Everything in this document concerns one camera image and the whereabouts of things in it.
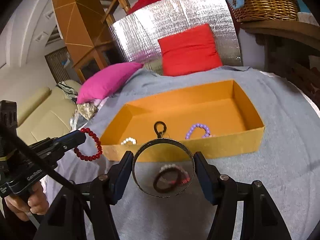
wooden railing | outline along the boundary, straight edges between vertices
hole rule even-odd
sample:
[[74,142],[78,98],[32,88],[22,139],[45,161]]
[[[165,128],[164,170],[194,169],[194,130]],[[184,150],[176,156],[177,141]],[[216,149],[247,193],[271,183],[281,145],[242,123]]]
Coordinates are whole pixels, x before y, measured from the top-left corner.
[[103,9],[107,9],[107,10],[108,10],[108,8],[109,8],[109,6],[110,6],[110,3],[111,3],[112,1],[113,1],[113,0],[100,0]]
[[111,26],[113,23],[116,22],[113,14],[116,11],[117,7],[120,5],[120,7],[127,13],[130,10],[130,3],[128,0],[113,0],[111,4],[108,7],[108,10],[106,11],[104,17],[102,18],[102,21],[106,21],[109,26]]

air vent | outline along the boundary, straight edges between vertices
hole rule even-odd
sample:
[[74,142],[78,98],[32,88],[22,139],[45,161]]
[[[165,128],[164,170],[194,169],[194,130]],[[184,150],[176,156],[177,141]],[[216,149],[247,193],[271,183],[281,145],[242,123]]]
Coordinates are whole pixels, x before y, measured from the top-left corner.
[[46,36],[48,36],[47,33],[41,32],[38,36],[36,36],[36,38],[35,38],[34,40],[35,40],[35,41],[41,41],[41,40],[43,40]]
[[44,14],[44,16],[50,20],[52,17],[54,17],[54,12],[53,11],[50,11],[50,12],[47,12]]

beige sofa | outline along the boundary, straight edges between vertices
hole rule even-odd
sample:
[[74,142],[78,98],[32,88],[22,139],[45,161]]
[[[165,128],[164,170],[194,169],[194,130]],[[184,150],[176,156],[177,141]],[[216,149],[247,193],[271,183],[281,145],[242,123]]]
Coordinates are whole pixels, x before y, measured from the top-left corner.
[[[73,80],[65,83],[79,91],[81,85]],[[17,105],[17,135],[28,145],[47,137],[60,137],[70,132],[70,118],[76,109],[64,91],[44,87],[21,105]]]

black ring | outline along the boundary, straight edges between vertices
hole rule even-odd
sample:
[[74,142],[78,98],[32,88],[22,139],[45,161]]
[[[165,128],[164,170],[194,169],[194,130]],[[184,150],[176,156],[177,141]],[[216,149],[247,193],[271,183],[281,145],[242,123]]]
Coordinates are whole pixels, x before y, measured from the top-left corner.
[[[157,130],[157,125],[158,125],[158,124],[162,124],[162,125],[163,125],[163,131],[162,131],[162,132],[158,132],[158,130]],[[155,125],[153,126],[153,129],[155,130],[155,132],[156,132],[156,134],[157,134],[157,137],[158,137],[158,138],[162,138],[162,135],[163,135],[163,134],[166,132],[166,130],[167,130],[167,126],[165,125],[164,122],[158,121],[158,122],[156,122]]]
[[190,157],[191,159],[191,162],[192,162],[192,168],[193,168],[193,174],[190,179],[190,182],[189,184],[181,191],[185,191],[189,185],[191,184],[194,176],[195,176],[195,172],[196,172],[196,168],[195,168],[195,160],[193,159],[193,155],[192,153],[190,152],[190,150],[185,147],[182,143],[178,142],[178,141],[175,141],[173,139],[169,139],[169,138],[159,138],[159,139],[153,139],[151,141],[148,141],[146,142],[144,145],[142,145],[138,151],[136,152],[136,154],[134,155],[133,157],[133,160],[132,160],[132,176],[133,176],[133,179],[134,179],[134,182],[137,184],[138,188],[141,189],[144,193],[148,194],[148,195],[151,195],[151,196],[154,196],[154,197],[160,197],[160,198],[168,198],[170,196],[156,196],[156,195],[152,195],[148,192],[146,192],[138,183],[137,181],[137,178],[136,178],[136,174],[135,174],[135,171],[134,171],[134,167],[135,167],[135,164],[137,162],[137,159],[139,157],[139,155],[147,148],[153,146],[153,145],[156,145],[156,144],[160,144],[160,143],[167,143],[167,144],[171,144],[171,145],[174,145],[174,146],[177,146],[179,147],[180,149],[182,149],[186,154],[188,154],[188,156]]
[[[159,179],[161,178],[162,175],[170,172],[170,171],[176,171],[177,172],[177,179],[175,181],[175,183],[173,183],[172,185],[170,185],[167,188],[159,188],[157,186]],[[155,180],[153,181],[153,188],[156,190],[156,192],[159,193],[169,193],[170,191],[173,191],[181,182],[181,177],[182,177],[182,172],[176,168],[176,167],[171,167],[171,168],[167,168],[164,171],[161,171],[156,177]]]

white pearl bracelet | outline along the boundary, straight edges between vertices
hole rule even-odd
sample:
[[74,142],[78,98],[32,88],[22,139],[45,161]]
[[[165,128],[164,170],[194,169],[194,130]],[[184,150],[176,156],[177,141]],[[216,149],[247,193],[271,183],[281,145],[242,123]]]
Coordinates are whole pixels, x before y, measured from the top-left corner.
[[126,138],[125,140],[123,140],[123,142],[121,143],[121,145],[127,144],[127,142],[132,142],[132,144],[137,144],[137,140],[131,137]]

